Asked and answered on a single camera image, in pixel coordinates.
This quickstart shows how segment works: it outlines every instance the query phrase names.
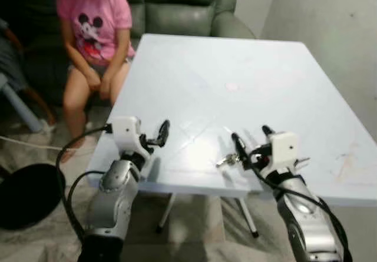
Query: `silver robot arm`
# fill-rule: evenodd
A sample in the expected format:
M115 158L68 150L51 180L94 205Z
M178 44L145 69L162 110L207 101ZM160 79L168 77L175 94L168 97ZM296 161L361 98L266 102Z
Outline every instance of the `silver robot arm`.
M117 118L111 125L120 160L115 160L103 175L90 203L80 262L120 260L140 171L153 153L150 145L165 145L170 123L162 124L155 140L140 134L140 121L135 117Z
M232 139L245 170L252 169L265 183L275 187L277 209L284 220L293 254L297 262L346 262L352 257L340 242L332 220L320 205L327 205L306 186L304 179L296 174L297 136L291 132L275 133L263 127L267 144L250 154L240 137L233 133ZM305 195L303 197L283 192L283 188Z

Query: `metal object on table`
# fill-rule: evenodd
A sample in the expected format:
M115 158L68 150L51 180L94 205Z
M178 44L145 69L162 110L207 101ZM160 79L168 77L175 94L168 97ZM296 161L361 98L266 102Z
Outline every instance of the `metal object on table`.
M216 163L216 168L220 168L222 165L233 166L235 163L240 161L240 157L237 153L227 154L223 159Z

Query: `gray wall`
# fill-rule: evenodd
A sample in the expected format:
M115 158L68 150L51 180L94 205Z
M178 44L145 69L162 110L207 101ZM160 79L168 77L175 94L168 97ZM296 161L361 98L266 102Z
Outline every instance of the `gray wall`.
M377 140L377 0L273 0L262 37L304 42Z
M235 14L259 38L271 3L272 0L237 0Z

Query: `black wire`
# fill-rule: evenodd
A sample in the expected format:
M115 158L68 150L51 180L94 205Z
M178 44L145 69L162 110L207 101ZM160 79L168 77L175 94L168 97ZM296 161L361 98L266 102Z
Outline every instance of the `black wire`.
M314 205L321 208L324 212L326 212L326 214L329 215L331 222L334 225L335 231L336 231L336 233L337 233L337 235L340 239L340 242L343 245L344 255L345 255L344 261L345 262L352 262L352 256L351 256L350 251L348 249L348 239L347 239L346 232L345 232L342 224L338 220L338 218L334 215L334 213L331 212L329 206L321 198L320 198L320 202L318 202L318 201L316 201L316 200L314 200L314 199L312 199L312 198L310 198L310 197L308 197L308 196L306 196L302 193L298 193L298 192L290 190L288 188L280 187L280 186L278 186L274 183L271 183L269 180L263 178L262 175L259 173L259 171L257 169L255 169L254 167L252 167L252 170L254 171L254 173L255 173L255 175L257 176L258 179L260 179L263 183L268 185L273 190L280 190L283 193L289 193L289 194L292 194L292 195L295 195L295 196L298 196L298 197L302 197L305 200L308 200L309 202L311 202Z
M63 157L64 153L66 152L67 149L69 149L70 146L72 146L73 144L75 144L78 140L80 140L81 138L89 135L89 134L93 134L95 132L99 132L99 131L108 131L111 129L111 125L105 125L101 128L95 128L93 130L89 130L81 135L79 135L78 137L75 137L74 139L72 139L69 143L67 143L65 146L63 146L63 148L61 149L61 151L59 152L58 156L57 156L57 159L56 159L56 162L55 162L55 166L57 168L57 177L58 177L58 186L59 186L59 191L60 191L60 196L61 196L61 201L63 203L63 206L64 206L64 210L68 216L68 219L72 225L72 228L74 229L78 239L80 240L80 242L82 243L83 240L84 240L84 229L82 228L80 222L77 220L75 214L73 213L72 209L70 209L68 203L67 203L67 199L65 198L65 187L63 187L63 183L61 181L61 177L60 177L60 173L62 173L62 171L60 170L60 161L61 161L61 158Z
M72 206L72 196L73 196L73 192L75 191L75 188L77 186L77 184L79 183L79 181L85 177L86 175L88 174L105 174L105 172L102 172L102 171L87 171L87 172L84 172L82 173L81 175L78 176L78 178L74 181L74 183L72 184L71 188L70 188L70 191L68 193L68 197L67 197L67 204L68 204L68 207L70 208L70 212L75 216L75 213L73 211L73 206Z

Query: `white table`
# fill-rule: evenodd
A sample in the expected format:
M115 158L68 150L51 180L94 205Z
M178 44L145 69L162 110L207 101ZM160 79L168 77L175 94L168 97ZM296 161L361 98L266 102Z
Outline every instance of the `white table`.
M300 173L314 193L331 204L376 205L377 146L300 42L144 35L108 122L120 115L138 116L149 137L171 122L140 190L235 198L261 191L251 171L215 163L234 152L231 132L254 147L267 124L299 135L300 156L311 158ZM116 158L103 134L87 170L106 171Z

